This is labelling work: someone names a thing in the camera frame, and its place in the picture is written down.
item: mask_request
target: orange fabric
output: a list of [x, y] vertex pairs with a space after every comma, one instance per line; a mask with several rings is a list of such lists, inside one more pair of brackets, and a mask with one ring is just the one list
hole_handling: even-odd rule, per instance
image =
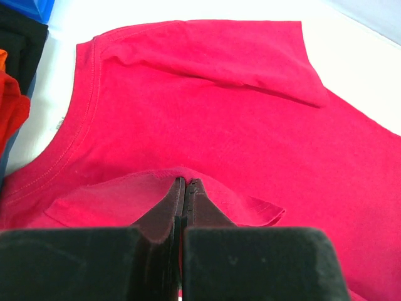
[[29, 107], [29, 98], [21, 95], [18, 82], [0, 71], [0, 155], [8, 139], [28, 118]]
[[0, 49], [0, 71], [6, 71], [7, 51]]

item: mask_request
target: white table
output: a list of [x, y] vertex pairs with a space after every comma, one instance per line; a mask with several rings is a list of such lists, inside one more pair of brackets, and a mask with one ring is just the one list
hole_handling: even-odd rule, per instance
[[325, 86], [401, 135], [401, 46], [319, 0], [56, 0], [31, 114], [7, 173], [36, 158], [57, 132], [70, 103], [77, 43], [121, 26], [171, 19], [301, 20], [310, 62]]

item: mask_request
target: clothing tag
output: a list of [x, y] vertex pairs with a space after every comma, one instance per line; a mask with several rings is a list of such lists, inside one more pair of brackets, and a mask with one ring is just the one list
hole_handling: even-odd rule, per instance
[[63, 124], [65, 117], [62, 117], [56, 126], [56, 130], [60, 130], [61, 125]]

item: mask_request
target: red-orange cloth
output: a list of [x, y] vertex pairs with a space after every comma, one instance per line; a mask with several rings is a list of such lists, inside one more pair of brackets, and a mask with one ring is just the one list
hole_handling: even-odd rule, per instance
[[0, 49], [0, 71], [6, 71], [7, 51]]
[[0, 155], [8, 139], [28, 118], [29, 107], [29, 98], [21, 95], [18, 82], [0, 71]]

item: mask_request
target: blue plastic container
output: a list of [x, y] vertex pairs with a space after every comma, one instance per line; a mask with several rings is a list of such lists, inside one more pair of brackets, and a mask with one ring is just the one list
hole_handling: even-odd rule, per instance
[[47, 23], [55, 0], [0, 0], [0, 3], [40, 23]]

